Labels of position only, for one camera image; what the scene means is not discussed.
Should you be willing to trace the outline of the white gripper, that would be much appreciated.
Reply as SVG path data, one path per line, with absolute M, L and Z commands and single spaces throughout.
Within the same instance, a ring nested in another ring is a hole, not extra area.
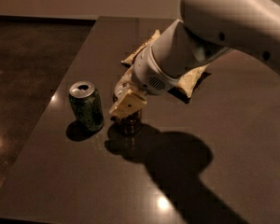
M 149 94 L 159 95 L 176 86 L 187 72 L 210 64 L 229 49 L 207 42 L 174 21 L 151 41 L 121 77 L 115 91 L 125 91 L 112 104 L 109 114 L 124 119 L 141 110 L 147 99 L 131 90 L 133 84 Z

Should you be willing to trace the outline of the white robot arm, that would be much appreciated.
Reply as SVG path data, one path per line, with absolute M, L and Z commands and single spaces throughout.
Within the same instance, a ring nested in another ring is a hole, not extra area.
M 231 49 L 280 75 L 280 6 L 273 0 L 181 0 L 181 18 L 153 36 L 123 63 L 110 115 L 141 110 L 149 95 L 172 88 L 190 97 L 206 67 Z

